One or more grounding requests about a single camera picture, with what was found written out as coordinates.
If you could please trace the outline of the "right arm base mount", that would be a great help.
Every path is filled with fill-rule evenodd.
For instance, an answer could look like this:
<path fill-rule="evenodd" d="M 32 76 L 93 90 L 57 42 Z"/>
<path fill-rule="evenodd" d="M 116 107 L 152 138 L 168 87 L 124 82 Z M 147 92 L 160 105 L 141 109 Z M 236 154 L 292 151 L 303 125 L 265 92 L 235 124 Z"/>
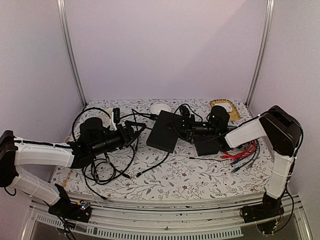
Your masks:
<path fill-rule="evenodd" d="M 258 231 L 263 235 L 273 235 L 277 230 L 280 221 L 285 213 L 281 200 L 264 195 L 262 203 L 246 205 L 239 211 L 245 223 L 267 220 L 256 225 Z"/>

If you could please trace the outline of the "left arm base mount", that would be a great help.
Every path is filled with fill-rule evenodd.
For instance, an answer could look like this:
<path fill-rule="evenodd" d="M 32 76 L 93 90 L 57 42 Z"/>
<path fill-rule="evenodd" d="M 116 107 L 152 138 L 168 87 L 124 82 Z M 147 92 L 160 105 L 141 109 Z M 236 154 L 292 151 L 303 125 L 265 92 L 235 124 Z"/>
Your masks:
<path fill-rule="evenodd" d="M 48 213 L 55 215 L 62 220 L 73 220 L 88 223 L 91 217 L 92 208 L 77 203 L 72 203 L 69 199 L 60 198 L 55 204 L 50 205 Z"/>

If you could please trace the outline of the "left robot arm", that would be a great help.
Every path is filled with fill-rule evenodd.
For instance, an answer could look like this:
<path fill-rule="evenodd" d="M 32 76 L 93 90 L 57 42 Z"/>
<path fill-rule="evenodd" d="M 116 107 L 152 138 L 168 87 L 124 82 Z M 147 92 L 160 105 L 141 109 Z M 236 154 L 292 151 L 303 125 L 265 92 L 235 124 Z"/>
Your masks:
<path fill-rule="evenodd" d="M 52 165 L 82 169 L 98 155 L 129 147 L 146 129 L 145 123 L 125 121 L 114 128 L 105 127 L 98 117 L 80 125 L 79 138 L 67 143 L 50 143 L 15 137 L 6 130 L 0 136 L 0 186 L 18 189 L 54 205 L 63 216 L 74 213 L 64 188 L 45 182 L 22 168 L 23 165 Z"/>

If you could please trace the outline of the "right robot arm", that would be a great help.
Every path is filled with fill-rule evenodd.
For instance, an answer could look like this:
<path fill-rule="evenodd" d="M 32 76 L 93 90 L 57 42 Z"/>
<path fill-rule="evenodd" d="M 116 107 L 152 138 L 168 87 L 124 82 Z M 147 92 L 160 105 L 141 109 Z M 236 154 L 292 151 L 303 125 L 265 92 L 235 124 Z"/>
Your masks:
<path fill-rule="evenodd" d="M 182 140 L 196 146 L 213 143 L 217 152 L 228 151 L 262 137 L 268 138 L 274 162 L 265 194 L 272 199 L 280 199 L 292 176 L 303 142 L 303 127 L 277 105 L 232 129 L 228 127 L 229 118 L 223 107 L 213 106 L 206 122 L 195 121 L 193 114 L 183 113 L 172 123 Z"/>

